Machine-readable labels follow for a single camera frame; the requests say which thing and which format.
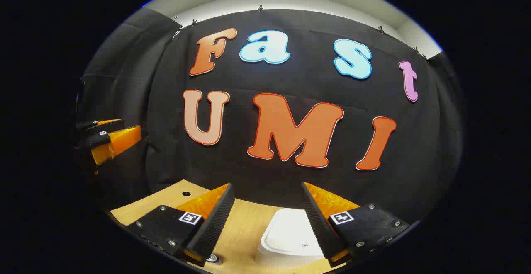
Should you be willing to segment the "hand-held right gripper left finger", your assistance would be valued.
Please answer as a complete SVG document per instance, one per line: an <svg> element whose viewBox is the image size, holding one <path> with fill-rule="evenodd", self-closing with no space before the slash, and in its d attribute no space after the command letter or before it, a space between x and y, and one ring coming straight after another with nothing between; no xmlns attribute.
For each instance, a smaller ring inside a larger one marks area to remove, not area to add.
<svg viewBox="0 0 531 274"><path fill-rule="evenodd" d="M127 228L166 254L204 266L220 238L235 201L227 183L173 208L160 205Z"/></svg>

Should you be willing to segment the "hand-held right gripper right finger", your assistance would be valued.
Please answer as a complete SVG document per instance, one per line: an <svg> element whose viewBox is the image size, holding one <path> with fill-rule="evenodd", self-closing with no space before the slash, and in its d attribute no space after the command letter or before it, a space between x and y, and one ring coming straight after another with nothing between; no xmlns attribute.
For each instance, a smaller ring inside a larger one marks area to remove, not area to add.
<svg viewBox="0 0 531 274"><path fill-rule="evenodd" d="M411 230L378 204L360 206L307 182L301 187L311 229L332 268L371 260Z"/></svg>

